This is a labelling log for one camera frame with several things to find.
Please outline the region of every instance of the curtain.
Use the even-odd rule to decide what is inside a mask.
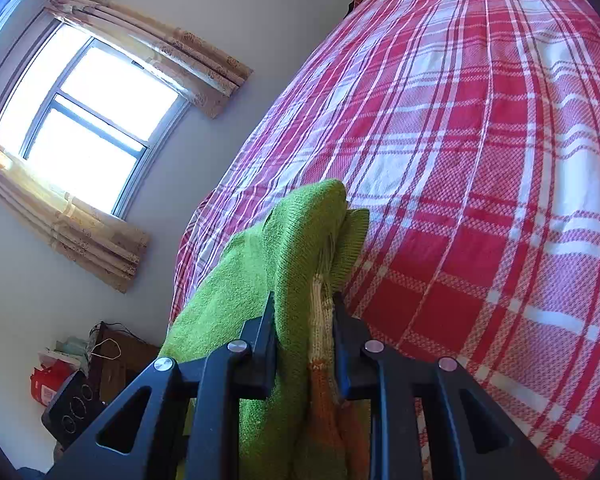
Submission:
[[[208,117],[216,117],[251,68],[191,32],[173,28],[113,0],[51,0],[46,8],[121,50]]]
[[[51,248],[126,292],[148,235],[35,175],[0,145],[0,200]]]

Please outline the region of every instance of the metal rivet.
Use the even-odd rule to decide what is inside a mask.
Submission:
[[[382,350],[384,350],[384,343],[382,341],[378,341],[378,339],[370,339],[365,343],[365,350],[367,352],[371,352],[372,354],[379,354]]]
[[[166,372],[173,366],[173,360],[168,357],[161,357],[160,359],[156,359],[154,363],[154,368],[159,372]]]
[[[242,339],[236,339],[231,341],[226,347],[229,349],[229,352],[234,352],[239,354],[240,352],[244,352],[247,349],[247,342]]]
[[[458,368],[458,361],[452,357],[442,357],[438,361],[438,366],[445,372],[453,372],[456,368]]]

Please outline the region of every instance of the windowpane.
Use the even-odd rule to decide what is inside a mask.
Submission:
[[[81,119],[84,119],[85,121],[90,122],[96,128],[98,128],[100,130],[104,130],[111,137],[113,137],[116,140],[119,140],[123,144],[126,144],[128,147],[130,147],[135,152],[141,152],[142,149],[144,148],[144,146],[142,144],[140,144],[139,142],[136,142],[131,137],[126,136],[125,134],[117,131],[113,126],[110,126],[105,121],[100,120],[95,115],[90,114],[87,110],[83,110],[78,105],[69,101],[69,99],[65,99],[61,95],[56,94],[54,101],[56,101],[58,104],[60,104],[64,107],[66,107],[69,111],[73,112]]]
[[[56,186],[111,212],[136,158],[51,110],[31,149],[29,163]]]
[[[0,142],[18,153],[42,101],[89,35],[63,25],[33,60],[0,118]]]
[[[62,90],[142,140],[178,94],[131,62],[90,48]]]

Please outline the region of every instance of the bed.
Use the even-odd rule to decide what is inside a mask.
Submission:
[[[370,210],[350,310],[405,354],[456,357],[563,478],[586,477],[600,458],[600,18],[587,1],[363,0],[195,211],[171,320],[232,234],[328,177]]]

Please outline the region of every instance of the triangular cutout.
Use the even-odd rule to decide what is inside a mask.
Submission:
[[[130,453],[133,449],[140,423],[151,397],[151,388],[140,388],[127,403],[118,410],[96,437],[96,442],[103,447],[114,449],[120,453]]]
[[[500,429],[471,391],[460,390],[460,400],[469,422],[469,429],[474,438],[477,453],[490,453],[511,443],[511,439]]]

